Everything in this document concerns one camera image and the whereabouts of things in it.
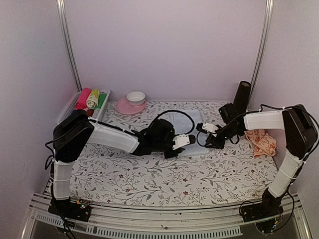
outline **plastic basket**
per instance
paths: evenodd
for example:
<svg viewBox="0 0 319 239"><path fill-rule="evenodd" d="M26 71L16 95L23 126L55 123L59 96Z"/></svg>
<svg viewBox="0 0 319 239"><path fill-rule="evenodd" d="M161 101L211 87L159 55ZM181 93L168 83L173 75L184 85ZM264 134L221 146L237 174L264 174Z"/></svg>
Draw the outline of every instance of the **plastic basket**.
<svg viewBox="0 0 319 239"><path fill-rule="evenodd" d="M107 94L107 95L106 95L106 98L101 106L101 109L100 109L98 115L96 116L96 119L98 121L101 121L103 119L104 113L105 113L106 108L108 106L108 100L109 100L110 93L111 93L110 90L100 90L100 94ZM70 99L70 101L67 103L67 105L64 107L64 109L60 113L60 115L57 119L57 122L56 122L57 124L60 124L62 121L64 121L66 118L68 118L71 115L80 94L81 94L81 92L77 92Z"/></svg>

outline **pink rolled towel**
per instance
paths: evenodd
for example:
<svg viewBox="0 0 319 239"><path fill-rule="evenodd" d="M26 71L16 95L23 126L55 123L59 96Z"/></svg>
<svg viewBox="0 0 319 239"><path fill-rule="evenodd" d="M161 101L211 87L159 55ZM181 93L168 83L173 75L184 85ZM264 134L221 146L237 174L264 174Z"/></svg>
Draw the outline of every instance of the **pink rolled towel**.
<svg viewBox="0 0 319 239"><path fill-rule="evenodd" d="M84 110L86 108L86 100L88 99L89 95L91 94L91 89L84 88L78 98L78 101L75 104L74 109L76 110Z"/></svg>

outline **black cylinder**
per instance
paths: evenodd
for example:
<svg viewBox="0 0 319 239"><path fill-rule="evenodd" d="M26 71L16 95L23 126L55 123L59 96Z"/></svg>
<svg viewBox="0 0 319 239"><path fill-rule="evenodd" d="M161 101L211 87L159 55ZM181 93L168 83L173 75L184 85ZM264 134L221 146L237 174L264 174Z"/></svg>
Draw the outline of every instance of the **black cylinder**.
<svg viewBox="0 0 319 239"><path fill-rule="evenodd" d="M237 93L234 99L234 108L237 114L246 112L249 102L251 84L247 81L241 81L239 83Z"/></svg>

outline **floral tablecloth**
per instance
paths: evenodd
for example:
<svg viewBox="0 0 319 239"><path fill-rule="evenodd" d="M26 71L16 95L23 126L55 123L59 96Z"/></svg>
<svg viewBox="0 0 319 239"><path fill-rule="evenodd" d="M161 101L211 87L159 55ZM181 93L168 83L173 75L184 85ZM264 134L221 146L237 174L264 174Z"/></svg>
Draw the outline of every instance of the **floral tablecloth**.
<svg viewBox="0 0 319 239"><path fill-rule="evenodd" d="M141 130L166 110L201 110L203 119L224 125L218 109L225 103L148 102L134 116L109 103L103 121ZM271 157L253 158L254 147L243 137L237 145L210 149L202 156L164 159L161 153L134 156L103 145L87 144L75 162L71 196L94 202L139 206L196 206L260 198L277 168Z"/></svg>

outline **yellow rolled towel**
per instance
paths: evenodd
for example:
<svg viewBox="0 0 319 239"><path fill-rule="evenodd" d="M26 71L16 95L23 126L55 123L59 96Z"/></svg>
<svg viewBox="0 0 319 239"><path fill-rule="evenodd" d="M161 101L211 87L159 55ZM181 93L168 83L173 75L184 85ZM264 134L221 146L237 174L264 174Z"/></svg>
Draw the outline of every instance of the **yellow rolled towel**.
<svg viewBox="0 0 319 239"><path fill-rule="evenodd" d="M88 99L86 100L86 106L88 108L93 108L97 106L97 104L99 103L99 95L100 95L99 89L93 89Z"/></svg>

